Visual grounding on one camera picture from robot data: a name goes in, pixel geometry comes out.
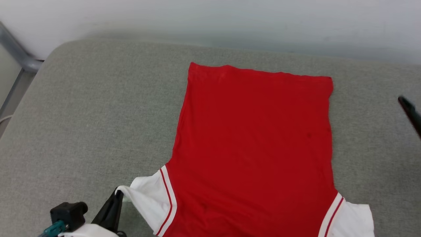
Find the red stripe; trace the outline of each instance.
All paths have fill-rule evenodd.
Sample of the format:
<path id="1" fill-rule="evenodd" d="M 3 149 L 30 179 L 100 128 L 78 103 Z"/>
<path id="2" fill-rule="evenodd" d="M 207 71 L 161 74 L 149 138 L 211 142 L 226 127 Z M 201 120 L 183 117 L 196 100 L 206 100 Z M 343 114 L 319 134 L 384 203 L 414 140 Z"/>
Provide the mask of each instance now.
<path id="1" fill-rule="evenodd" d="M 330 221 L 329 221 L 328 227 L 327 227 L 327 229 L 326 229 L 326 234 L 325 234 L 325 237 L 327 237 L 327 236 L 328 236 L 328 232 L 329 232 L 330 224 L 332 224 L 332 220 L 333 220 L 333 218 L 335 217 L 335 214 L 336 214 L 336 212 L 338 211 L 339 207 L 341 206 L 341 203 L 342 203 L 342 201 L 343 201 L 343 200 L 344 200 L 344 197 L 342 197 L 342 198 L 341 198 L 341 201 L 339 202 L 338 206 L 336 207 L 335 212 L 333 212 L 333 215 L 332 215 L 332 217 L 330 218 Z"/>
<path id="2" fill-rule="evenodd" d="M 164 173 L 162 173 L 162 169 L 160 169 L 159 171 L 161 171 L 162 180 L 164 180 L 165 189 L 167 190 L 168 199 L 170 200 L 170 211 L 168 211 L 168 216 L 167 218 L 165 218 L 164 223 L 162 223 L 161 228 L 159 228 L 158 233 L 156 235 L 159 235 L 159 233 L 161 232 L 162 227 L 164 227 L 165 223 L 168 221 L 168 218 L 171 214 L 171 210 L 173 209 L 173 203 L 171 202 L 170 192 L 168 191 L 167 183 L 165 182 Z"/>

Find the metal pipe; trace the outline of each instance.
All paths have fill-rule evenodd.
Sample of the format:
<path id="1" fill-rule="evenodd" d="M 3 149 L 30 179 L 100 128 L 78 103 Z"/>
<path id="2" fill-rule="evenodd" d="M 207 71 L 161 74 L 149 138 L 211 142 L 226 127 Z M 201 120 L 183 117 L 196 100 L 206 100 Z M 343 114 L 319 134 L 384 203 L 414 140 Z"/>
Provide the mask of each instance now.
<path id="1" fill-rule="evenodd" d="M 25 71 L 31 73 L 38 72 L 43 62 L 29 56 L 1 22 L 0 44 L 3 45 L 3 47 L 10 53 L 10 55 L 12 55 L 12 57 L 21 65 Z"/>

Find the white stripe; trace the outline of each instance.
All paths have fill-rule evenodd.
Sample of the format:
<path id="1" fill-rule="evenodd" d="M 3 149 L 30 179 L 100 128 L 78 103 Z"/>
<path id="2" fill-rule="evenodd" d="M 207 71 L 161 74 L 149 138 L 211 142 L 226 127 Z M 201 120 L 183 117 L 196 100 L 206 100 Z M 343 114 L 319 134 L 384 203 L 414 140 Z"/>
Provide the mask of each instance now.
<path id="1" fill-rule="evenodd" d="M 148 177 L 136 177 L 130 187 L 119 186 L 124 199 L 130 200 L 153 231 L 163 225 L 170 211 L 170 199 L 164 184 L 164 177 L 158 170 Z"/>
<path id="2" fill-rule="evenodd" d="M 167 184 L 167 188 L 168 188 L 168 192 L 170 194 L 170 199 L 171 199 L 171 203 L 173 205 L 173 208 L 171 209 L 171 213 L 170 213 L 170 216 L 168 217 L 167 222 L 165 222 L 164 226 L 161 229 L 161 232 L 158 235 L 159 237 L 162 237 L 164 235 L 165 231 L 167 231 L 168 227 L 173 222 L 174 217 L 176 216 L 176 211 L 177 211 L 176 196 L 174 195 L 173 186 L 171 185 L 170 177 L 168 176 L 167 167 L 163 166 L 161 168 L 161 170 L 162 170 L 162 174 L 164 174 L 165 183 Z"/>
<path id="3" fill-rule="evenodd" d="M 342 199 L 342 195 L 340 195 L 338 193 L 336 195 L 335 199 L 333 200 L 332 205 L 330 205 L 329 210 L 326 212 L 325 218 L 323 219 L 322 225 L 320 226 L 318 237 L 325 237 L 326 231 L 328 230 L 328 225 L 329 225 L 330 219 L 332 218 L 333 213 L 335 212 L 336 208 L 338 207 L 339 203 L 341 202 L 341 199 Z"/>

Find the metal frame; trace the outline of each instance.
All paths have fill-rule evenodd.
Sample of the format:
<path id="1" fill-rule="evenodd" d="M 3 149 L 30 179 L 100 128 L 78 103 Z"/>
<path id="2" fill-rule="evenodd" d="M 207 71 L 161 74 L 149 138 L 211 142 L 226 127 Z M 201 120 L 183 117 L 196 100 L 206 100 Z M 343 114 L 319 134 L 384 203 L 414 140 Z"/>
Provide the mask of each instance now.
<path id="1" fill-rule="evenodd" d="M 27 72 L 36 73 L 42 65 L 42 61 L 29 56 L 18 44 L 6 27 L 0 22 L 0 44 L 10 53 L 10 55 Z"/>
<path id="2" fill-rule="evenodd" d="M 0 107 L 0 118 L 2 118 L 3 116 L 5 116 L 4 112 L 6 110 L 6 106 L 9 103 L 10 99 L 13 96 L 13 92 L 15 92 L 16 87 L 18 86 L 21 78 L 22 78 L 22 74 L 24 73 L 24 70 L 21 69 L 21 71 L 18 74 L 18 77 L 16 78 L 15 82 L 13 83 L 12 88 L 9 91 L 9 94 L 7 95 L 5 101 L 3 102 L 2 106 Z"/>

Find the robotic arm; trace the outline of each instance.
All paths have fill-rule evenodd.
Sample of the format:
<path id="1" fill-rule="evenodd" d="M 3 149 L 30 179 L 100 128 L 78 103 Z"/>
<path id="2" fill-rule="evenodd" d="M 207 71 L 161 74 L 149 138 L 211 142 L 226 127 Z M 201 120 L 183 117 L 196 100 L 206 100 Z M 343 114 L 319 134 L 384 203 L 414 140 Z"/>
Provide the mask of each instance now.
<path id="1" fill-rule="evenodd" d="M 39 237 L 126 237 L 118 231 L 122 202 L 123 193 L 114 190 L 91 224 L 83 217 L 88 211 L 84 202 L 63 202 L 50 210 L 53 224 Z"/>
<path id="2" fill-rule="evenodd" d="M 402 106 L 403 111 L 405 111 L 409 121 L 411 121 L 418 136 L 421 138 L 421 116 L 415 111 L 415 106 L 403 96 L 399 96 L 397 100 L 400 106 Z"/>

